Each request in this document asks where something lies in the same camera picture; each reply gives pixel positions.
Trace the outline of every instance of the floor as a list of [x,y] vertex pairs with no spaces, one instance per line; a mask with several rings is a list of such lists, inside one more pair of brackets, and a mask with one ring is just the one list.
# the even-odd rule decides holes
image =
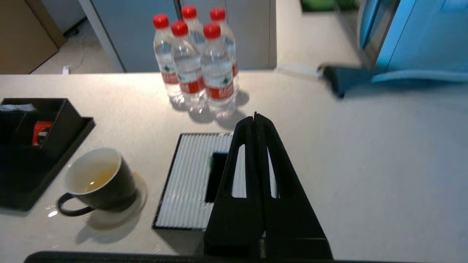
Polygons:
[[[333,44],[348,41],[334,13],[302,13],[297,0],[277,0],[276,11],[278,68],[299,65],[315,69],[324,61],[359,64],[352,45]],[[71,65],[71,74],[115,72],[90,23],[85,21],[78,29],[78,35],[70,37],[32,74],[62,74],[66,65]]]
[[78,31],[77,35],[68,38],[57,54],[31,74],[62,74],[66,65],[70,65],[70,74],[115,72],[89,21],[80,24]]

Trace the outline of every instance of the green object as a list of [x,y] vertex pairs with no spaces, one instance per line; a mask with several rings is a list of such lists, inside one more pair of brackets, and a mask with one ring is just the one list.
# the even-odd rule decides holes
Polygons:
[[[341,9],[352,9],[355,0],[336,0]],[[335,9],[335,0],[301,0],[305,11],[331,11]]]

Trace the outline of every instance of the black tray edge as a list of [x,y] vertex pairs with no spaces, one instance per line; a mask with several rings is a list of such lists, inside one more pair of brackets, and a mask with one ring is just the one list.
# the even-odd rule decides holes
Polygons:
[[94,119],[92,117],[82,117],[81,119],[87,120],[86,125],[81,129],[80,133],[75,137],[73,142],[70,144],[67,150],[63,153],[60,159],[55,163],[54,166],[52,166],[52,169],[50,169],[49,173],[41,182],[41,184],[31,194],[27,202],[23,203],[19,207],[3,206],[3,208],[17,210],[17,211],[18,210],[29,211],[34,206],[34,204],[40,199],[42,194],[49,187],[49,185],[52,183],[55,177],[59,175],[59,172],[62,170],[63,166],[68,162],[70,157],[76,152],[78,147],[82,144],[82,142],[90,134],[92,129],[96,126]]

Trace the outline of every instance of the coaster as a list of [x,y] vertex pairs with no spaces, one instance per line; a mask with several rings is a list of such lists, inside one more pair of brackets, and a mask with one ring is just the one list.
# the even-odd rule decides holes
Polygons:
[[135,218],[141,212],[148,199],[148,186],[138,173],[133,172],[132,176],[137,189],[137,197],[133,204],[121,212],[108,212],[98,209],[92,211],[86,221],[90,227],[97,230],[117,228]]

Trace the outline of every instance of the mug handle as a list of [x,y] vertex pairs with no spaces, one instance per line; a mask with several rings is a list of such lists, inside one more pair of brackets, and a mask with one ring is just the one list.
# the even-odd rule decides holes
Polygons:
[[62,195],[62,196],[58,199],[58,201],[57,201],[57,207],[58,207],[58,210],[60,211],[60,213],[66,215],[66,216],[80,216],[80,215],[87,214],[87,213],[89,213],[89,212],[91,212],[91,211],[94,210],[94,208],[89,207],[89,206],[87,206],[87,207],[85,207],[85,208],[82,208],[82,209],[79,209],[79,210],[74,210],[74,211],[72,211],[72,210],[67,210],[67,209],[63,209],[63,208],[62,208],[63,204],[64,204],[66,201],[68,201],[68,200],[70,200],[70,199],[73,199],[73,198],[75,198],[74,195],[72,195],[72,194],[70,194],[70,193],[66,193],[66,194]]

